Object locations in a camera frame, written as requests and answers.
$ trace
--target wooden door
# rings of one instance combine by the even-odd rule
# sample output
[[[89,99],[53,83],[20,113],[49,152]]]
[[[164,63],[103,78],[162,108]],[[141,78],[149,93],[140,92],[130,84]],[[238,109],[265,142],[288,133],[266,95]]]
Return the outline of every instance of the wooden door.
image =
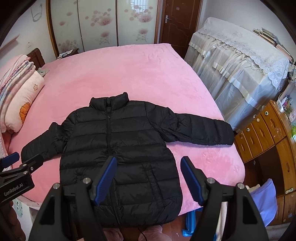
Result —
[[[188,44],[195,32],[201,0],[167,0],[164,5],[162,43],[169,43],[185,58]]]

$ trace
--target door handle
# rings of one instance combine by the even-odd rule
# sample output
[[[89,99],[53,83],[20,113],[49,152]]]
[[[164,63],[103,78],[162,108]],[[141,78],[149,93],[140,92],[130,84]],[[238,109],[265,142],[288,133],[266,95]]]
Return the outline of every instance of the door handle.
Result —
[[[165,23],[168,22],[168,20],[171,20],[170,18],[168,18],[168,15],[165,16]]]

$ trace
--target covered furniture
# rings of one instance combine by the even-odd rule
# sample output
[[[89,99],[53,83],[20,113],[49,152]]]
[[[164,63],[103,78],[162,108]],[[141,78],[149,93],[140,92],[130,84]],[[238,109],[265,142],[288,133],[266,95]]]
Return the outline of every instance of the covered furniture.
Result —
[[[289,67],[289,60],[255,33],[212,17],[193,34],[185,61],[235,131],[276,96]]]

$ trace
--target white lace tablecloth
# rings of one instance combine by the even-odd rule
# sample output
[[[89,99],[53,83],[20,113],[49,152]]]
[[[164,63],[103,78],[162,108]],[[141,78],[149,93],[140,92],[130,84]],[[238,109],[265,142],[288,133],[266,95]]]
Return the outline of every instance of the white lace tablecloth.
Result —
[[[289,68],[288,58],[255,33],[212,17],[206,20],[198,32],[214,37],[249,56],[268,75],[276,90],[282,79],[286,78]]]

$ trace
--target white cabinet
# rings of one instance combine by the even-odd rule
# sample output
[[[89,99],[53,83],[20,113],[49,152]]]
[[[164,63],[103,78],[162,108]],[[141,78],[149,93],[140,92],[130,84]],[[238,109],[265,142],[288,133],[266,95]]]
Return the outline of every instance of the white cabinet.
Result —
[[[153,44],[157,6],[158,0],[51,0],[59,52]]]
[[[52,27],[59,53],[79,48],[84,52],[77,11],[73,0],[51,0]]]
[[[85,51],[117,46],[115,0],[79,0],[78,16]]]
[[[157,0],[118,0],[118,44],[153,44]]]

